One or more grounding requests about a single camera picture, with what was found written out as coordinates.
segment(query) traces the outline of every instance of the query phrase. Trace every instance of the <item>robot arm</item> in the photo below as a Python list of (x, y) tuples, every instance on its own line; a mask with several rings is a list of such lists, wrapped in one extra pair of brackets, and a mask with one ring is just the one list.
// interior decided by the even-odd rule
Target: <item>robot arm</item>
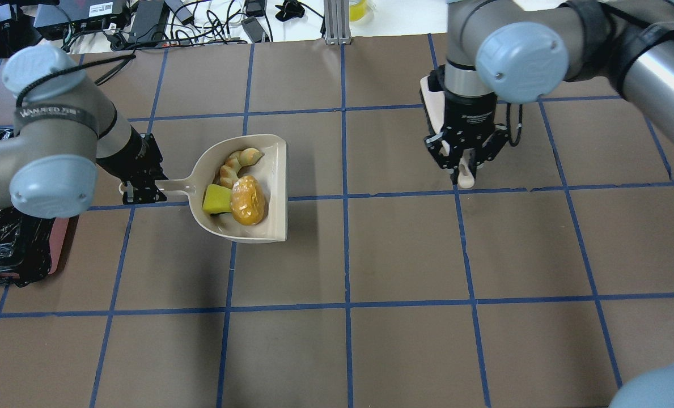
[[(45, 75), (76, 66), (54, 46), (18, 52), (3, 69), (8, 90), (22, 90)], [(155, 180), (166, 178), (152, 135), (140, 135), (83, 70), (37, 86), (15, 111), (18, 137), (0, 141), (0, 209), (70, 217), (90, 206), (95, 163), (120, 178), (124, 203), (165, 201)]]
[(674, 3), (569, 0), (525, 11), (512, 0), (448, 2), (448, 63), (421, 91), (433, 134), (425, 145), (453, 183), (510, 139), (495, 102), (530, 103), (563, 80), (602, 75), (674, 142)]

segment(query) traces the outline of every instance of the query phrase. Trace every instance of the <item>toy food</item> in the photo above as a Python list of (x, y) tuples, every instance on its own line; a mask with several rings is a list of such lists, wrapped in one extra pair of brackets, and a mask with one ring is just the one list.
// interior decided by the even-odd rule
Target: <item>toy food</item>
[(203, 211), (211, 215), (231, 212), (231, 189), (209, 184), (205, 189)]
[(225, 188), (233, 188), (234, 183), (239, 179), (239, 170), (241, 170), (241, 167), (254, 165), (262, 157), (264, 157), (264, 153), (253, 147), (249, 147), (240, 152), (231, 153), (231, 155), (228, 156), (228, 159), (226, 159), (226, 162), (223, 163), (223, 166), (221, 166), (221, 170), (218, 171), (218, 175), (220, 175), (221, 179), (218, 183), (216, 183), (215, 180), (213, 183), (220, 184)]
[(243, 176), (234, 183), (231, 193), (231, 215), (240, 224), (254, 225), (264, 219), (266, 197), (253, 176)]

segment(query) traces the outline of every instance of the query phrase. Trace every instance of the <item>white dustpan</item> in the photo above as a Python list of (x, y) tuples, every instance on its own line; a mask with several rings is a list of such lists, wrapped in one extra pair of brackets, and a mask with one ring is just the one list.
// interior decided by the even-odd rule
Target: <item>white dustpan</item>
[[(244, 167), (239, 176), (254, 176), (266, 196), (264, 220), (256, 225), (241, 225), (231, 214), (211, 216), (202, 209), (208, 184), (213, 183), (228, 155), (248, 147), (264, 153), (258, 163)], [(287, 240), (287, 142), (274, 134), (254, 134), (235, 137), (213, 145), (203, 152), (187, 178), (158, 180), (164, 193), (186, 194), (193, 217), (203, 229), (237, 243), (261, 244)]]

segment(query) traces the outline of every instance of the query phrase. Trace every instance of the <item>dustpan handle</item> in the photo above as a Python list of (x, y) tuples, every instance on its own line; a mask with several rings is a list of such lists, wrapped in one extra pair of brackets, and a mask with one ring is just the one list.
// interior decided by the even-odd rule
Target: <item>dustpan handle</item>
[(164, 193), (189, 194), (193, 190), (193, 184), (189, 182), (188, 178), (177, 180), (155, 180), (155, 186)]

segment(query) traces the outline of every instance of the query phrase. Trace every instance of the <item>green sponge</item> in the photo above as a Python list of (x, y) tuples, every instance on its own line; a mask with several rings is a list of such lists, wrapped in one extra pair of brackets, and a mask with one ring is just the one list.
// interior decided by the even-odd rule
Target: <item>green sponge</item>
[(211, 215), (231, 212), (231, 189), (209, 184), (205, 189), (203, 211)]

